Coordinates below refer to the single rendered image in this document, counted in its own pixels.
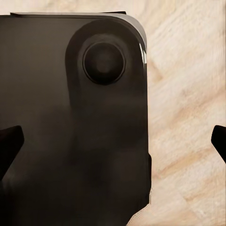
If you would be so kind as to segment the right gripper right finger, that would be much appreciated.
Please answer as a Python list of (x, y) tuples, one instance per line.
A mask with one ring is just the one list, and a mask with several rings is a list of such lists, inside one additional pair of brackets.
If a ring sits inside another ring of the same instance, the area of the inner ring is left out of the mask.
[(211, 142), (226, 163), (226, 127), (215, 126), (212, 132)]

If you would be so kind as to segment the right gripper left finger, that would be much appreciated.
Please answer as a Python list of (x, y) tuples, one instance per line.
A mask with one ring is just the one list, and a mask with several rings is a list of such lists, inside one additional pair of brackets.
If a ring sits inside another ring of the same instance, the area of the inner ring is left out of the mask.
[(21, 126), (0, 130), (0, 181), (24, 144)]

